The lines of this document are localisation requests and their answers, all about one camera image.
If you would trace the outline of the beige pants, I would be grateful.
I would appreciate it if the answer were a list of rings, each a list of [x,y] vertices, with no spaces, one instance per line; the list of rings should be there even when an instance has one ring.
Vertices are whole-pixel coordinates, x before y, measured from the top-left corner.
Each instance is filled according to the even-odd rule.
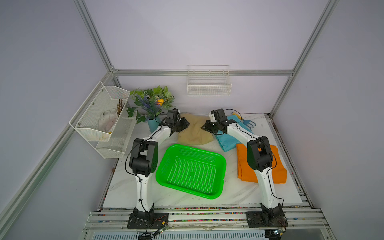
[[[189,113],[181,114],[182,118],[190,123],[183,131],[178,133],[178,144],[189,146],[205,145],[214,140],[211,133],[202,130],[202,126],[210,118],[207,116],[192,115]]]

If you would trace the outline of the teal pants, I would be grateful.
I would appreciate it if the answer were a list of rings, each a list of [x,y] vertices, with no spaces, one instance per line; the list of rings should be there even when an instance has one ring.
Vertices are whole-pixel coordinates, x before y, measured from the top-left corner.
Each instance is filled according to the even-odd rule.
[[[242,120],[239,119],[238,116],[231,115],[231,116],[228,116],[227,118],[228,118],[228,120],[235,120],[237,123],[239,123],[238,125],[241,128],[244,128],[247,132],[253,134],[253,132],[246,125],[244,125],[244,123],[242,122]],[[226,135],[226,134],[215,135],[215,137],[216,137],[221,149],[224,152],[228,152],[232,149],[235,149],[237,147],[237,144],[241,144],[240,141],[238,141],[236,138],[234,138],[230,135]]]

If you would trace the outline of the green plastic basket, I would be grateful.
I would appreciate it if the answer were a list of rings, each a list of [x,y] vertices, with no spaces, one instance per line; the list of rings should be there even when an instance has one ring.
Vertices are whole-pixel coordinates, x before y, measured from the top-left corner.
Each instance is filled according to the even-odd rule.
[[[223,192],[226,167],[220,154],[172,145],[156,171],[156,181],[163,187],[213,200]]]

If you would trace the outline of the orange pants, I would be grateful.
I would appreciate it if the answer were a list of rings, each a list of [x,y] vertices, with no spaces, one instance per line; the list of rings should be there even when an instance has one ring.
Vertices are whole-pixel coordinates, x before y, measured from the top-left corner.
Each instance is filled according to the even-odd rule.
[[[273,161],[272,177],[275,184],[285,184],[287,182],[288,173],[279,156],[277,146],[271,145],[272,152],[275,156]],[[243,144],[237,144],[238,156],[238,178],[244,182],[258,183],[254,170],[247,163],[247,148]]]

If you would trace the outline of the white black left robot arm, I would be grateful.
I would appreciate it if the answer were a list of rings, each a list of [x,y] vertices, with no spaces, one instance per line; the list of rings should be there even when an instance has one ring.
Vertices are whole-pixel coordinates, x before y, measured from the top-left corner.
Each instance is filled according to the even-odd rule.
[[[167,112],[159,126],[148,137],[137,138],[133,142],[131,151],[125,163],[128,174],[135,177],[137,186],[137,201],[134,207],[134,217],[143,221],[151,221],[155,217],[154,201],[150,197],[151,174],[158,166],[158,148],[166,139],[174,133],[179,133],[189,126],[186,118],[181,117],[181,112],[174,108]]]

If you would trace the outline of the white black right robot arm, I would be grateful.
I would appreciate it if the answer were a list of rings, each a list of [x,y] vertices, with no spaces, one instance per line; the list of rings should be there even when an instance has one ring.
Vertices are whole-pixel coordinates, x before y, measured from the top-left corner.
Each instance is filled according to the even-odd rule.
[[[229,120],[223,109],[211,111],[210,119],[202,126],[202,130],[214,135],[222,133],[232,136],[247,147],[247,163],[255,172],[262,192],[262,217],[271,221],[283,216],[283,205],[276,196],[273,182],[275,156],[269,139],[266,136],[254,135],[235,120]]]

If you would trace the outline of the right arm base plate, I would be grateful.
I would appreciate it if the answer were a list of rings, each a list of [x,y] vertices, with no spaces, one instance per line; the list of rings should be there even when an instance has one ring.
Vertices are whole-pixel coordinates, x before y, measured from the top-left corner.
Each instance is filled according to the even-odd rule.
[[[281,205],[266,209],[261,212],[246,212],[246,219],[250,228],[286,228],[287,218]]]

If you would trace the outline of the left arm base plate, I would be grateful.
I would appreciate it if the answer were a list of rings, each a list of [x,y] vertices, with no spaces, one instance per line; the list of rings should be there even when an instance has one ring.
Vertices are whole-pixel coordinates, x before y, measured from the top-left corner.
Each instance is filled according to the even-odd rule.
[[[168,225],[169,213],[156,213],[153,209],[149,212],[134,209],[130,214],[127,229],[129,230],[158,230]]]

